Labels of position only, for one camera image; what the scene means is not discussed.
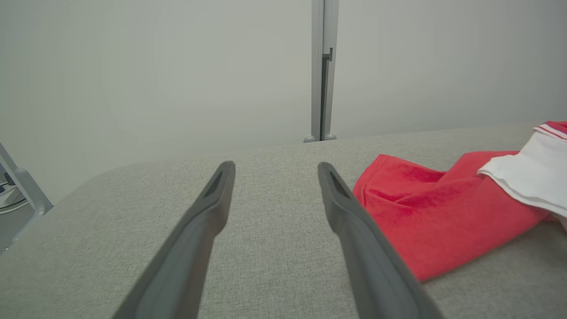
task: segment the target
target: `cable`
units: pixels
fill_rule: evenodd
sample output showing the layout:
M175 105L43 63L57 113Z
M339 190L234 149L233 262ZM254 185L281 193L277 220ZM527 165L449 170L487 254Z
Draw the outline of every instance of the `cable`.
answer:
M12 207L12 206L14 206L14 205L18 205L19 203L21 203L21 202L23 202L23 201L25 201L25 200L27 200L27 199L24 198L24 199L22 199L22 200L20 200L20 201L18 201L18 202L12 203L12 204L10 204L10 205L8 205L8 206L0 207L0 211L3 210L3 209L5 209L5 208L8 208L8 207Z
M20 205L20 206L18 206L18 207L16 207L16 208L9 209L9 210L7 210L7 211L5 211L5 212L0 212L0 216L5 215L5 214L8 214L8 213L11 213L11 212L13 212L13 211L17 211L18 209L20 209L21 207L26 206L27 204L29 204L29 202L25 202L25 203L23 203L22 205Z

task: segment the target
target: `gray couch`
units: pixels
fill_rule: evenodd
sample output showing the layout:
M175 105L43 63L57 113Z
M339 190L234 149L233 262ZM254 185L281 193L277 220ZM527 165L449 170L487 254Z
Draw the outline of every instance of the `gray couch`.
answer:
M122 167L86 182L0 256L0 318L109 318L217 166L236 163L202 318L355 318L317 164L352 188L379 153L448 169L465 152L519 149L537 123L285 145ZM424 283L448 318L567 316L567 237L542 223Z

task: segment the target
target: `white cloth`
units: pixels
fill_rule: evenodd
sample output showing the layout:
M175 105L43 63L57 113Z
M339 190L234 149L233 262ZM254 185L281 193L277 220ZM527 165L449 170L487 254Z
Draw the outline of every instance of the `white cloth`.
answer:
M517 155L492 158L478 170L517 201L567 217L567 125L548 122Z

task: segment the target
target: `couch cushion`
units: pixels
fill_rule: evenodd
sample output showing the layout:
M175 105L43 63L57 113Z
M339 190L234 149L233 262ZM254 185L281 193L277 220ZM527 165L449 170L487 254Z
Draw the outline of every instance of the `couch cushion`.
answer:
M317 164L330 162L353 187L379 153L447 169L465 152L521 148L534 125L285 145L104 173L1 255L0 317L112 316L224 160L236 163L235 189L213 246L200 317L356 317ZM566 307L565 245L560 230L543 225L426 288L450 317L557 315Z

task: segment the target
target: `metal stand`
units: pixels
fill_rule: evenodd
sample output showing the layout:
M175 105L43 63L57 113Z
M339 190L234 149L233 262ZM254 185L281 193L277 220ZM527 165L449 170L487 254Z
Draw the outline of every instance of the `metal stand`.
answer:
M18 240L18 238L26 231L26 229L35 221L37 218L43 216L43 214L47 213L53 205L45 194L41 191L37 183L33 180L31 175L28 173L27 170L19 168L16 166L16 163L12 160L12 158L8 155L8 152L4 148L4 146L0 143L0 164L6 170L8 175L14 180L18 189L24 197L28 200L29 204L33 207L33 216L32 218L26 223L24 227L14 236L12 239L12 243Z

